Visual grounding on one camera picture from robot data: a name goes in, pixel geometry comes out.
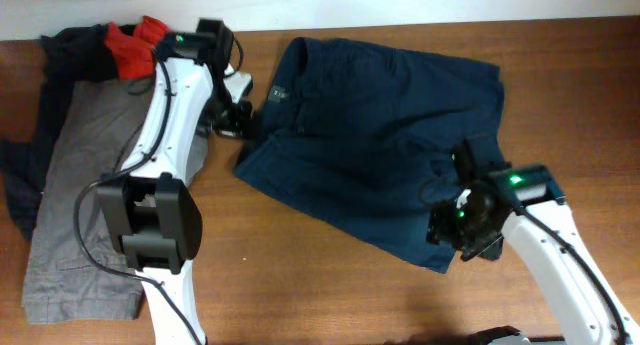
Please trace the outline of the navy blue shorts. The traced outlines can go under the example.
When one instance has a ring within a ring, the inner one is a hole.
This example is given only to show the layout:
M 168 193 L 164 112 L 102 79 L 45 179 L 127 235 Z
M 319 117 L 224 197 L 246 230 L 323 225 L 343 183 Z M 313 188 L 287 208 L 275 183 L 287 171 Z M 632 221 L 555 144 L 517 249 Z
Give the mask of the navy blue shorts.
M 298 37 L 234 173 L 360 241 L 444 273 L 454 249 L 427 241 L 430 212 L 461 191 L 453 149 L 495 136 L 504 98 L 491 63 Z

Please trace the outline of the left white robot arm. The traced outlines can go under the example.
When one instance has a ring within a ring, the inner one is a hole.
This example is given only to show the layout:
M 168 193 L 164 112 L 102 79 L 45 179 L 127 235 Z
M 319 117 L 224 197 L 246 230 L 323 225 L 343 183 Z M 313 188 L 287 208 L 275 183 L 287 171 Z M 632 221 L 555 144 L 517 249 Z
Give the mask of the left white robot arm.
M 169 32 L 152 51 L 154 87 L 131 153 L 120 170 L 87 186 L 94 191 L 114 250 L 126 260 L 116 274 L 143 286 L 158 344 L 204 344 L 193 285 L 202 215 L 188 183 L 196 139 L 245 139 L 253 80 L 230 61 L 243 51 L 218 19 L 193 32 Z

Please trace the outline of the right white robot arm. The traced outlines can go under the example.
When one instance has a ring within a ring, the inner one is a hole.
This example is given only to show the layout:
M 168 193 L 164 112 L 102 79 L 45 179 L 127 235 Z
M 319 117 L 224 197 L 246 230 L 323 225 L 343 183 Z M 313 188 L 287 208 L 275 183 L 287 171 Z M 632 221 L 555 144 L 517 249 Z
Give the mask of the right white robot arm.
M 543 293 L 562 343 L 638 343 L 638 324 L 587 250 L 546 166 L 513 166 L 491 135 L 465 139 L 451 157 L 463 190 L 432 207 L 427 242 L 451 245 L 463 261 L 496 260 L 508 244 Z

